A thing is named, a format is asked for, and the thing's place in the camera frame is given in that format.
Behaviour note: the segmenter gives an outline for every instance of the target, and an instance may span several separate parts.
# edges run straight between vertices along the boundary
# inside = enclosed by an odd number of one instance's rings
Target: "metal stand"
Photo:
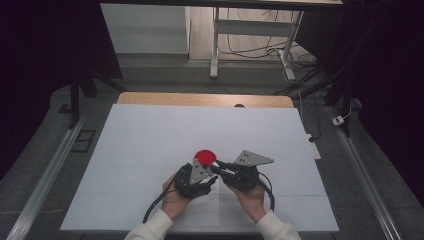
[[[303,14],[303,12],[296,13],[292,23],[229,20],[219,19],[219,8],[216,7],[210,78],[215,79],[218,77],[218,35],[233,34],[287,37],[284,51],[280,51],[279,55],[288,80],[295,80],[288,56]]]
[[[100,81],[106,83],[118,92],[126,92],[127,90],[121,85],[115,83],[112,79],[107,78],[91,69],[75,71],[71,76],[71,123],[69,129],[74,128],[78,122],[79,114],[79,87],[86,97],[94,98],[97,95],[97,88],[93,82],[93,77],[97,77]]]

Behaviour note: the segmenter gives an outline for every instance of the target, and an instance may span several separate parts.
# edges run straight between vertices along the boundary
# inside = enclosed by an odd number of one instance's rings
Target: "white board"
[[[131,230],[162,183],[203,149],[224,162],[233,162],[243,150],[274,159],[258,169],[272,182],[276,214],[298,231],[338,231],[297,109],[128,104],[112,107],[61,230]],[[255,231],[221,180],[170,229]]]

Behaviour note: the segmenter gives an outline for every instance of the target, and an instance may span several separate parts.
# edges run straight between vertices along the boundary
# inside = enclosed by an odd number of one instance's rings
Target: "black wall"
[[[98,3],[0,2],[0,177],[75,71],[121,72]]]
[[[394,1],[356,63],[360,121],[424,206],[424,4]]]

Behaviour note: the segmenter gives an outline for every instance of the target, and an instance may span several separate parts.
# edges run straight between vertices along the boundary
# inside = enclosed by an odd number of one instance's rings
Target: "hand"
[[[265,216],[265,190],[262,187],[256,185],[254,189],[248,192],[239,191],[228,185],[227,187],[236,194],[238,200],[240,201],[240,205],[255,223],[259,222],[259,220],[261,220],[262,217]]]
[[[175,173],[162,184],[162,189],[165,190],[166,187],[171,182],[172,178],[174,178]],[[174,184],[168,189],[168,193],[162,200],[162,211],[168,215],[168,217],[172,220],[177,218],[181,213],[184,212],[188,204],[191,202],[190,199],[182,197],[174,187]]]

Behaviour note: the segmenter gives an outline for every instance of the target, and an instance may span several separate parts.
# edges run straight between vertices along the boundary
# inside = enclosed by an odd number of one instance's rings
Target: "wrist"
[[[265,215],[266,215],[266,212],[264,208],[258,208],[249,212],[250,218],[255,223],[258,223]]]
[[[168,217],[169,217],[172,221],[174,221],[174,219],[175,219],[175,218],[177,218],[177,217],[178,217],[178,215],[180,215],[180,214],[179,214],[179,212],[175,210],[175,208],[171,208],[171,207],[168,207],[168,206],[163,206],[163,207],[162,207],[162,211],[163,211],[166,215],[168,215]]]

